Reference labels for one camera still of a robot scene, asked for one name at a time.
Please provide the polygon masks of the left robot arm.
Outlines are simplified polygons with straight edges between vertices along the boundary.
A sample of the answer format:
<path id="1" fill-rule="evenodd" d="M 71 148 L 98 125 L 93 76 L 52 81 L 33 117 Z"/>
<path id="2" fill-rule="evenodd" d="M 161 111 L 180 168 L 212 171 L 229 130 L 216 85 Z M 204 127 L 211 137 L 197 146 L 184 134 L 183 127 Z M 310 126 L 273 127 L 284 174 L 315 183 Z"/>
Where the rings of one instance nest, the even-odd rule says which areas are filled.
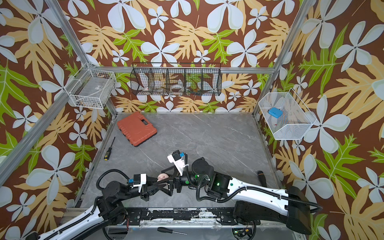
<path id="1" fill-rule="evenodd" d="M 110 173 L 122 175 L 127 180 L 127 183 L 122 184 L 118 181 L 112 181 L 106 187 L 101 187 L 101 180 Z M 54 230 L 43 234 L 32 232 L 25 239 L 83 240 L 102 228 L 122 223 L 127 214 L 122 201 L 142 196 L 145 187 L 151 186 L 163 178 L 163 175 L 153 178 L 147 176 L 147 174 L 138 174 L 133 179 L 130 179 L 121 170 L 107 170 L 98 178 L 96 183 L 97 189 L 102 191 L 102 195 L 95 198 L 90 208 Z"/>

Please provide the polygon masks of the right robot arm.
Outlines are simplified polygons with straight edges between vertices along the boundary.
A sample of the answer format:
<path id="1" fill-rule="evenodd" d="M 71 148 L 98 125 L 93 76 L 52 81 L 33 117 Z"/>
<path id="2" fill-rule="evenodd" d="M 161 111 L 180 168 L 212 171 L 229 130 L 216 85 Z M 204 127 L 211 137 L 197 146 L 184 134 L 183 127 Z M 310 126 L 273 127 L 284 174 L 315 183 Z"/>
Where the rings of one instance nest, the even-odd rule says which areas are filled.
<path id="1" fill-rule="evenodd" d="M 174 189 L 193 187 L 198 202 L 223 204 L 235 200 L 233 217 L 238 223 L 278 222 L 294 232 L 311 235 L 311 216 L 323 209 L 297 187 L 268 188 L 262 172 L 258 172 L 262 185 L 256 186 L 216 172 L 204 158 L 195 160 L 191 166 L 187 165 L 186 157 L 172 162 L 175 174 L 169 176 L 163 171 L 154 184 L 156 187 L 167 195 L 172 195 Z"/>

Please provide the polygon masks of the red plastic tool case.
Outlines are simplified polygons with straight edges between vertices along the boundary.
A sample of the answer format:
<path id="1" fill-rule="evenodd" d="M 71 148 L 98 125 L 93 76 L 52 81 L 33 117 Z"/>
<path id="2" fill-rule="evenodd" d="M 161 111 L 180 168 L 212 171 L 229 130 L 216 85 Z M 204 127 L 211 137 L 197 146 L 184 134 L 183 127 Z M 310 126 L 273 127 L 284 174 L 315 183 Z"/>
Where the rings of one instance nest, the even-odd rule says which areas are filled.
<path id="1" fill-rule="evenodd" d="M 117 122 L 119 130 L 130 142 L 137 147 L 157 134 L 157 129 L 140 112 L 134 112 Z"/>

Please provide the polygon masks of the blue case in basket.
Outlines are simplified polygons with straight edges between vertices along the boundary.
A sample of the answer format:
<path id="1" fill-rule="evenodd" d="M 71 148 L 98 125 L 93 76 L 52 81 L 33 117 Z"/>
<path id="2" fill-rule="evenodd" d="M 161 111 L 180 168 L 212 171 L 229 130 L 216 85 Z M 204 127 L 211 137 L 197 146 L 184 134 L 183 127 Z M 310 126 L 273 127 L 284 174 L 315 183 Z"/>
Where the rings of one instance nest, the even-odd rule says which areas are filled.
<path id="1" fill-rule="evenodd" d="M 271 108 L 268 110 L 268 113 L 276 119 L 280 118 L 283 115 L 283 111 L 278 108 Z"/>

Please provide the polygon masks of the black screwdriver front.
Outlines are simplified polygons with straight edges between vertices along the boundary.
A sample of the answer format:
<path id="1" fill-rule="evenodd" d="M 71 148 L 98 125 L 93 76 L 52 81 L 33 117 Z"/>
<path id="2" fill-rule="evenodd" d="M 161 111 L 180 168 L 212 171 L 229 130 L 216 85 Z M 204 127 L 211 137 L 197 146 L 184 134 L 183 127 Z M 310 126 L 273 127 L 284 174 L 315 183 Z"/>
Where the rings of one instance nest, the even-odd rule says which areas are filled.
<path id="1" fill-rule="evenodd" d="M 165 227 L 158 227 L 157 231 L 161 232 L 161 233 L 168 233 L 168 234 L 187 235 L 186 233 L 177 232 L 177 231 L 171 230 L 169 228 L 165 228 Z"/>

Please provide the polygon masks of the yellow black screwdriver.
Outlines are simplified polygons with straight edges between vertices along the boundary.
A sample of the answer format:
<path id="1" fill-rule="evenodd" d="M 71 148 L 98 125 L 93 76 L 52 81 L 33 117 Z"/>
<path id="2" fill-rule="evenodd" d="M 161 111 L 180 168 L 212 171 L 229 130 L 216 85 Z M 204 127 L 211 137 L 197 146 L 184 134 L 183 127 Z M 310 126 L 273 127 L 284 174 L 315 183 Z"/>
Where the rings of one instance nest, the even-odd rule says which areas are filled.
<path id="1" fill-rule="evenodd" d="M 108 150 L 106 151 L 106 154 L 104 156 L 104 160 L 105 161 L 108 161 L 110 156 L 111 156 L 111 153 L 112 153 L 112 149 L 113 149 L 113 144 L 114 144 L 114 141 L 115 141 L 116 138 L 113 139 L 112 143 L 111 143 L 111 146 L 108 148 Z"/>

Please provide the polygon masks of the white mesh basket right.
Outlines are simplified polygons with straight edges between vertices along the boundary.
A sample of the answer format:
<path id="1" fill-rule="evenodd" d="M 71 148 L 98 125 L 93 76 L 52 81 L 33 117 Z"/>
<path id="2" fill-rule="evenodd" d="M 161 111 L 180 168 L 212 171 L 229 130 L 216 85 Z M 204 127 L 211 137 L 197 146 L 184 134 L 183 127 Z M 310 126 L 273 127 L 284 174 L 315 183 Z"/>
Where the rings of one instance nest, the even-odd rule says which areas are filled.
<path id="1" fill-rule="evenodd" d="M 313 127 L 316 115 L 309 110 L 293 89 L 287 92 L 270 92 L 259 103 L 259 108 L 275 140 L 300 140 Z M 278 108 L 283 115 L 276 119 L 268 110 Z"/>

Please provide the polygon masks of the aluminium frame post left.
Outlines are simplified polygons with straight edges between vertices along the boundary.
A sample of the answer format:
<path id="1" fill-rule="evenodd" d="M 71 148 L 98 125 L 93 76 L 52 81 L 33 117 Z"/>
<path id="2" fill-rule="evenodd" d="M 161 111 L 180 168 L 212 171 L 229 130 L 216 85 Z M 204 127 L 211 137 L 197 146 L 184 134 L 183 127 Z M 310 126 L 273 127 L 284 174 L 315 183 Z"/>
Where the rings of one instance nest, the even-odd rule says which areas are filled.
<path id="1" fill-rule="evenodd" d="M 58 19 L 59 24 L 61 26 L 61 29 L 62 29 L 63 33 L 66 35 L 69 44 L 73 47 L 73 50 L 74 50 L 76 56 L 80 59 L 81 67 L 84 66 L 84 65 L 88 65 L 91 68 L 97 68 L 99 70 L 104 70 L 101 67 L 97 67 L 97 66 L 93 65 L 91 63 L 91 61 L 88 59 L 88 57 L 87 57 L 87 55 L 85 53 L 85 50 L 83 49 L 79 39 L 77 38 L 77 36 L 75 34 L 75 31 L 72 28 L 70 22 L 66 18 L 65 14 L 64 14 L 64 11 L 61 8 L 59 2 L 58 1 L 46 1 L 46 3 L 48 5 L 49 9 L 53 11 L 54 16 Z M 68 96 L 68 94 L 66 92 L 66 88 L 69 86 L 69 84 L 70 84 L 70 77 L 69 77 L 69 83 L 64 87 L 64 91 L 65 91 L 65 93 L 67 95 L 66 96 L 66 100 L 73 104 L 73 102 L 70 100 L 70 98 L 69 98 L 69 96 Z M 116 108 L 113 105 L 111 98 L 107 101 L 107 104 L 106 104 L 105 108 L 108 108 L 108 110 L 111 112 L 111 114 L 114 117 L 117 115 Z"/>

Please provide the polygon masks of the aluminium frame post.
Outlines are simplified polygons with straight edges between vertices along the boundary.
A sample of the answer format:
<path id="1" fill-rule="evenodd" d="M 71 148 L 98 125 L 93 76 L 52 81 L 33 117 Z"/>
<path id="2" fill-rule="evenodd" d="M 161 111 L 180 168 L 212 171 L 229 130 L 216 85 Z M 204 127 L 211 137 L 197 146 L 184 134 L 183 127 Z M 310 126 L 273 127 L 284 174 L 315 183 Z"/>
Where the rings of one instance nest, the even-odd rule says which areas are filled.
<path id="1" fill-rule="evenodd" d="M 62 29 L 63 33 L 66 35 L 69 44 L 73 47 L 73 50 L 74 50 L 76 56 L 80 59 L 81 67 L 84 66 L 84 65 L 88 65 L 91 68 L 97 68 L 99 70 L 104 70 L 101 67 L 97 67 L 97 66 L 93 65 L 91 63 L 91 61 L 88 59 L 88 57 L 87 57 L 87 55 L 85 53 L 85 50 L 83 49 L 79 39 L 77 38 L 77 36 L 75 34 L 75 31 L 72 28 L 70 22 L 66 18 L 65 14 L 64 14 L 64 11 L 61 8 L 59 2 L 58 1 L 46 1 L 46 3 L 48 5 L 49 9 L 53 11 L 54 16 L 58 19 L 59 24 L 61 26 L 61 29 Z M 66 100 L 73 104 L 73 102 L 70 100 L 70 98 L 69 98 L 69 96 L 68 96 L 68 94 L 66 92 L 66 88 L 69 86 L 69 84 L 70 84 L 70 77 L 69 77 L 69 83 L 64 87 L 64 91 L 65 91 L 65 93 L 67 95 L 66 96 Z M 107 101 L 107 104 L 106 104 L 105 108 L 108 108 L 108 110 L 111 112 L 111 114 L 114 117 L 117 115 L 116 108 L 113 105 L 111 98 Z"/>
<path id="2" fill-rule="evenodd" d="M 301 26 L 306 20 L 306 17 L 310 11 L 310 8 L 315 4 L 316 1 L 303 1 L 302 6 L 299 8 L 298 14 L 295 17 L 295 20 L 290 28 L 287 38 L 284 41 L 280 54 L 277 57 L 276 62 L 272 68 L 258 68 L 260 69 L 261 74 L 269 74 L 269 78 L 267 79 L 263 90 L 261 91 L 260 97 L 258 99 L 258 103 L 261 102 L 261 99 L 270 92 L 270 87 L 273 85 L 275 81 L 275 77 L 279 75 L 280 68 L 283 66 L 283 60 L 288 55 L 296 37 L 299 35 L 301 31 Z"/>

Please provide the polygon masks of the aluminium frame post right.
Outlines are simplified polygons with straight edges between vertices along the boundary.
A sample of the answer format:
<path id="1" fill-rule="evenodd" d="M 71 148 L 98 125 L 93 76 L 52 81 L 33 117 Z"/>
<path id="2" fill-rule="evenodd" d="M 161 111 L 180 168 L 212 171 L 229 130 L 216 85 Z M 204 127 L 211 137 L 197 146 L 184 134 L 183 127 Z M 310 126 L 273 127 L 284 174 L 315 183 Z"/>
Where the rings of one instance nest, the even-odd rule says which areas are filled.
<path id="1" fill-rule="evenodd" d="M 269 74 L 269 78 L 267 79 L 263 90 L 261 91 L 260 97 L 258 99 L 258 103 L 261 102 L 261 99 L 270 92 L 270 87 L 273 85 L 275 81 L 275 77 L 279 75 L 280 68 L 283 66 L 283 60 L 288 55 L 296 37 L 299 35 L 301 31 L 301 26 L 306 20 L 306 17 L 310 11 L 310 8 L 315 4 L 316 1 L 303 1 L 302 6 L 299 8 L 298 14 L 295 17 L 295 20 L 290 28 L 287 38 L 284 41 L 280 54 L 277 57 L 276 62 L 272 68 L 258 68 L 260 69 L 261 74 Z"/>

